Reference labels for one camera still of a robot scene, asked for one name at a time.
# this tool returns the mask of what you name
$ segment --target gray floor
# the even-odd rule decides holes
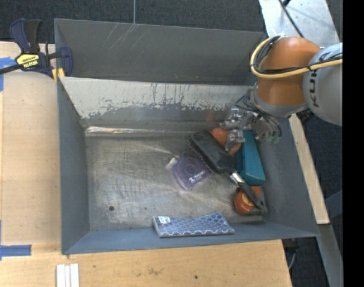
[[[343,0],[327,0],[343,40]],[[19,18],[41,19],[39,42],[54,42],[54,18],[133,22],[264,31],[258,0],[0,0],[0,40],[10,40],[9,25]],[[313,117],[305,133],[327,199],[342,188],[342,128]],[[343,253],[342,216],[333,227]],[[327,286],[315,239],[301,239],[292,271],[294,287]]]

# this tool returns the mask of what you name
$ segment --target black handle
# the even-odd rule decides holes
[[[250,201],[253,202],[257,208],[259,208],[259,209],[266,208],[262,199],[256,194],[255,191],[252,190],[252,188],[249,186],[249,184],[246,184],[243,182],[238,182],[238,186],[248,196]]]
[[[30,53],[37,53],[40,51],[40,46],[38,45],[38,32],[40,31],[42,23],[43,22],[40,19],[26,21],[25,33],[30,44]]]

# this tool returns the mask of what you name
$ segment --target bin floor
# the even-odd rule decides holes
[[[187,133],[103,135],[86,138],[91,230],[152,226],[152,217],[194,218],[221,212],[228,222],[260,221],[243,217],[232,203],[236,185],[213,173],[186,191],[166,168],[189,150]]]

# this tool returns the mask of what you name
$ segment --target black brush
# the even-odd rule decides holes
[[[235,170],[234,158],[208,130],[202,130],[190,135],[189,147],[211,171],[227,173],[231,180],[240,187],[240,189],[249,197],[257,208],[266,208],[260,197]]]

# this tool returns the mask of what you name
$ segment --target teal box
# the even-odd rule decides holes
[[[252,131],[243,131],[245,142],[235,154],[235,167],[249,185],[262,185],[266,181],[259,151]]]

